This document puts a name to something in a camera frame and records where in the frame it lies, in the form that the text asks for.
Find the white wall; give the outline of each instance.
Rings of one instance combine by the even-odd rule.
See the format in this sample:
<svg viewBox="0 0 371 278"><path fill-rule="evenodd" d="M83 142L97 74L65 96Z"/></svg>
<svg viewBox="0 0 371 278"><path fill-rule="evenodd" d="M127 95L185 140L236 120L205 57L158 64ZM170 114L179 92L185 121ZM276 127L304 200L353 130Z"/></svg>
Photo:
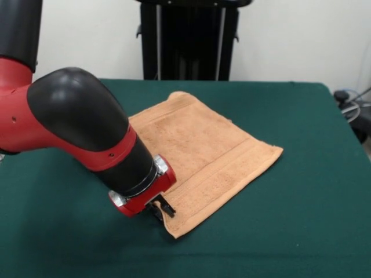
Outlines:
<svg viewBox="0 0 371 278"><path fill-rule="evenodd" d="M141 79L134 0L44 0L35 77L79 66L99 77ZM370 0L255 0L240 9L231 80L371 85Z"/></svg>

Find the green tablecloth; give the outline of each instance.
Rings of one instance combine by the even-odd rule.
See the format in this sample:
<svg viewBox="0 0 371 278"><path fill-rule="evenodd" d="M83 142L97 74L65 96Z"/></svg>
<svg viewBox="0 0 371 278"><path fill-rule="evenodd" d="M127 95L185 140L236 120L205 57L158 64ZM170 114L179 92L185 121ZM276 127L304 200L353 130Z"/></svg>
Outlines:
<svg viewBox="0 0 371 278"><path fill-rule="evenodd" d="M0 165L0 277L371 277L371 164L326 87L104 80L129 115L184 90L277 163L202 225L172 239L126 218L57 149Z"/></svg>

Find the black cable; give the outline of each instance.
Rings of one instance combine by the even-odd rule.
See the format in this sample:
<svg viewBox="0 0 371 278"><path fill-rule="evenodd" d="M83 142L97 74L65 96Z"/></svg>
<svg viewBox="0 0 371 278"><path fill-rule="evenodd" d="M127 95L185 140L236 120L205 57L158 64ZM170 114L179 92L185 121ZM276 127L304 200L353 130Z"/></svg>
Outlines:
<svg viewBox="0 0 371 278"><path fill-rule="evenodd" d="M371 92L371 87L368 88L367 90L365 90L363 93L359 94L358 96L352 98L351 100L349 100L348 102L350 103L351 101L355 101L357 99L359 99L360 97L364 96L365 94Z"/></svg>

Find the orange towel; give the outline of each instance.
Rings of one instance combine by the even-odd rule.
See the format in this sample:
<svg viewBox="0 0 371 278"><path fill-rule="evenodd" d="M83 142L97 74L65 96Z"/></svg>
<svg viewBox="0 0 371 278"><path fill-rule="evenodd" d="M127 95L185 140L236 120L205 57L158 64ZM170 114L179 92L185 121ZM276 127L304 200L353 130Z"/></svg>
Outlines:
<svg viewBox="0 0 371 278"><path fill-rule="evenodd" d="M176 215L162 213L166 230L175 238L215 213L283 151L183 92L172 93L130 122L151 153L163 155L176 173L177 182L163 194Z"/></svg>

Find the cable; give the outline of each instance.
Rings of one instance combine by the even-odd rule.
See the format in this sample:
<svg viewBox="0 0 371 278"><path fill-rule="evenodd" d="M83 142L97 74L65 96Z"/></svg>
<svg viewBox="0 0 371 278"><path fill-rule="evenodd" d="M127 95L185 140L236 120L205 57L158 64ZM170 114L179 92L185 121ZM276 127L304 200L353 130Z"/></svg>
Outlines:
<svg viewBox="0 0 371 278"><path fill-rule="evenodd" d="M352 89L341 89L340 91L345 91L345 92L350 92L350 93L354 93L354 94L356 94L357 95L357 97L359 97L361 100L363 100L362 99L362 96L361 96L361 94L360 93L358 93L356 90L352 90Z"/></svg>
<svg viewBox="0 0 371 278"><path fill-rule="evenodd" d="M371 92L371 87L368 88L367 90L365 90L365 91L364 91L363 93L361 93L360 95L358 95L358 96L352 98L350 101L348 101L348 103L351 103L352 101L355 101L356 99L358 99L358 98L364 96L365 94L367 94L367 93L369 93L369 92Z"/></svg>
<svg viewBox="0 0 371 278"><path fill-rule="evenodd" d="M350 119L348 119L348 123L353 122L356 118L358 118L359 114L361 114L361 107L359 106L359 104L358 103L355 103L354 101L352 101L352 104L354 105L353 107L349 107L349 108L346 108L346 109L344 109L344 110L341 111L341 113L346 114L346 113L348 113L350 111L353 111L353 110L356 110L357 109L355 115L352 116Z"/></svg>
<svg viewBox="0 0 371 278"><path fill-rule="evenodd" d="M358 103L355 103L355 102L352 101L352 104L353 104L353 106L341 110L341 113L342 114L346 114L346 113L349 113L349 112L351 112L353 110L360 109L360 106L359 106Z"/></svg>

